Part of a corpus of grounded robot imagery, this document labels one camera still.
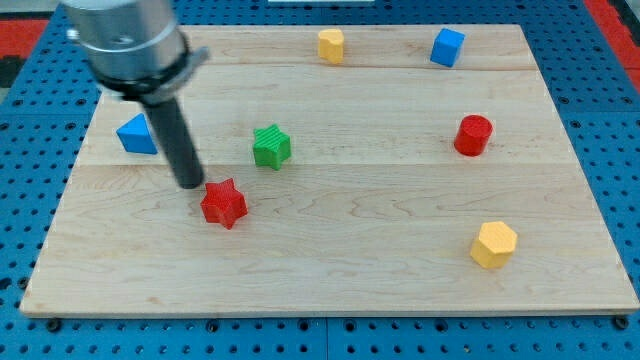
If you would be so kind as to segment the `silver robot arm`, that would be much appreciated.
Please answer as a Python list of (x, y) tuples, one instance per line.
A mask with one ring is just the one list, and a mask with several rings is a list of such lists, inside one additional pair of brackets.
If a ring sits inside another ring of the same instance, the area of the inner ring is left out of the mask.
[(176, 183), (193, 189), (204, 170), (177, 100), (210, 58), (194, 49), (166, 0), (62, 0), (67, 37), (85, 52), (98, 83), (138, 102), (150, 121)]

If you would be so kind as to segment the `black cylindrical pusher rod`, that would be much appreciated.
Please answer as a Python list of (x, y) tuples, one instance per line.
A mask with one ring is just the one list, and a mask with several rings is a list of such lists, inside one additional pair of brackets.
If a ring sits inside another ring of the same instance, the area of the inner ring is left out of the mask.
[(178, 186), (183, 189), (200, 186), (204, 170), (177, 100), (171, 98), (142, 106)]

